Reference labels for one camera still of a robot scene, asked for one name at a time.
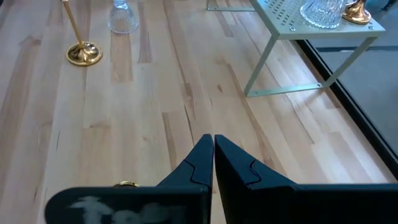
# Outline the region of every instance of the crystal glass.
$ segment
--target crystal glass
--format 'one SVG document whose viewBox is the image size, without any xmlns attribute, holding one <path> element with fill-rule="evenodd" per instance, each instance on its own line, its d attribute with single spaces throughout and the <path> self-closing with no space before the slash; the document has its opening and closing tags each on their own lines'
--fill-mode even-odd
<svg viewBox="0 0 398 224">
<path fill-rule="evenodd" d="M 307 0 L 300 13 L 314 26 L 334 29 L 339 26 L 347 0 Z"/>
<path fill-rule="evenodd" d="M 138 21 L 127 0 L 113 1 L 108 26 L 118 34 L 128 34 L 137 30 Z"/>
</svg>

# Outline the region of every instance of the pale green table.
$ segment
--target pale green table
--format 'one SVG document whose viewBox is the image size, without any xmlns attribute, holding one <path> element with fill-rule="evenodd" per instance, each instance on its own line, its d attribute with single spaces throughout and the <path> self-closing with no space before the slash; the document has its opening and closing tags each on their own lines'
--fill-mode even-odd
<svg viewBox="0 0 398 224">
<path fill-rule="evenodd" d="M 316 90 L 328 88 L 337 78 L 386 30 L 374 19 L 367 25 L 357 25 L 341 21 L 336 29 L 319 29 L 308 25 L 300 14 L 300 8 L 305 0 L 250 0 L 251 7 L 211 7 L 210 0 L 206 2 L 209 11 L 256 11 L 263 23 L 271 32 L 271 38 L 257 63 L 248 84 L 244 89 L 247 97 L 290 93 L 295 91 Z M 260 74 L 267 57 L 277 40 L 306 40 L 332 38 L 365 38 L 364 42 L 336 69 L 333 75 L 321 83 L 307 85 L 285 86 L 271 90 L 253 90 L 254 81 Z"/>
</svg>

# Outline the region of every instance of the wood grain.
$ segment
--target wood grain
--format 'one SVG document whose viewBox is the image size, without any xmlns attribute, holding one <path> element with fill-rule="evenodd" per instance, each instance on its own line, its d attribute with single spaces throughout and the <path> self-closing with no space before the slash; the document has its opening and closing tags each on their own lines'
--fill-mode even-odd
<svg viewBox="0 0 398 224">
<path fill-rule="evenodd" d="M 70 1 L 82 36 L 104 51 L 81 68 L 65 58 L 76 40 L 61 2 L 5 0 L 1 223 L 43 224 L 48 199 L 69 187 L 156 185 L 205 133 L 224 134 L 299 183 L 396 181 L 330 90 L 244 96 L 270 37 L 255 12 L 208 12 L 194 0 L 130 3 L 140 28 L 116 35 L 107 27 L 111 1 Z M 254 87 L 317 78 L 297 46 L 280 41 Z M 212 205 L 212 223 L 225 223 L 216 178 Z"/>
</svg>

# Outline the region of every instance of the black floor edge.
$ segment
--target black floor edge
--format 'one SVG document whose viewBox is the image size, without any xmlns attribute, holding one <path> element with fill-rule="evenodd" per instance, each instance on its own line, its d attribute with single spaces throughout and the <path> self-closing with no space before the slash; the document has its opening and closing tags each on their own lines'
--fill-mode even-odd
<svg viewBox="0 0 398 224">
<path fill-rule="evenodd" d="M 297 43 L 313 63 L 323 79 L 327 79 L 332 72 L 322 58 L 318 55 L 317 51 L 312 47 L 311 43 L 307 40 L 297 40 Z M 371 143 L 373 148 L 379 154 L 380 158 L 390 169 L 394 177 L 398 179 L 398 157 L 390 145 L 386 142 L 379 131 L 377 131 L 372 122 L 363 112 L 362 108 L 357 104 L 355 99 L 349 94 L 340 81 L 332 84 L 330 88 L 340 100 L 348 114 L 352 117 L 353 121 Z"/>
</svg>

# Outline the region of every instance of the gold object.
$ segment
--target gold object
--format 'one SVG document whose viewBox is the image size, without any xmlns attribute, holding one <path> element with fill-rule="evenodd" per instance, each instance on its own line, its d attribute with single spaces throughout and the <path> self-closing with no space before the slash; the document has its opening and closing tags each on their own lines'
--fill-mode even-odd
<svg viewBox="0 0 398 224">
<path fill-rule="evenodd" d="M 77 43 L 73 44 L 67 51 L 67 59 L 70 63 L 77 66 L 90 66 L 99 62 L 102 57 L 102 50 L 92 42 L 82 41 L 75 19 L 69 7 L 68 0 L 62 0 L 65 10 L 75 31 Z"/>
<path fill-rule="evenodd" d="M 119 182 L 119 183 L 113 185 L 113 187 L 140 187 L 140 185 L 138 185 L 132 181 L 125 180 L 125 181 L 122 181 L 122 182 Z"/>
<path fill-rule="evenodd" d="M 343 18 L 356 24 L 367 24 L 372 15 L 365 9 L 366 0 L 357 0 L 347 4 Z"/>
</svg>

